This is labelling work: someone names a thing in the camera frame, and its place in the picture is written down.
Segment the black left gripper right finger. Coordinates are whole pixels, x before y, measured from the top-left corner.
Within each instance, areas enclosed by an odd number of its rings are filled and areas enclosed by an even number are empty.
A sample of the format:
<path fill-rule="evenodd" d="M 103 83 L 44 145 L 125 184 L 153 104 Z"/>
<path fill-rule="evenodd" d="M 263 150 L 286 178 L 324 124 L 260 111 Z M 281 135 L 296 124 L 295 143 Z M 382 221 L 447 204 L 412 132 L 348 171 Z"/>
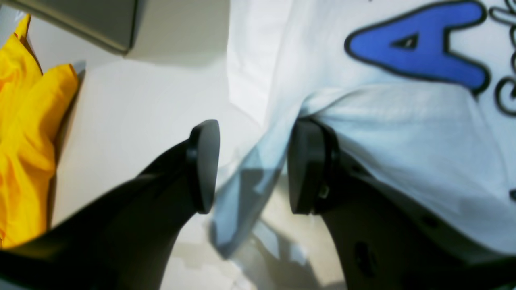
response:
<path fill-rule="evenodd" d="M 514 255 L 374 178 L 323 123 L 295 121 L 287 170 L 292 212 L 323 219 L 349 290 L 514 290 Z"/>

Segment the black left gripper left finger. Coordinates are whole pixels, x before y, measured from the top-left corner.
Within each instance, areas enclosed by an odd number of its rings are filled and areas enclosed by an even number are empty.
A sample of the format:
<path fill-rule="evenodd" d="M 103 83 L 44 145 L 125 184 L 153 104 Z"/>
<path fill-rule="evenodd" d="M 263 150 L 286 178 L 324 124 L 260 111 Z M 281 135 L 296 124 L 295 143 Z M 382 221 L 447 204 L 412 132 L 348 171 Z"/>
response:
<path fill-rule="evenodd" d="M 181 229 L 213 206 L 220 143 L 218 121 L 206 120 L 138 176 L 2 250 L 2 290 L 160 289 Z"/>

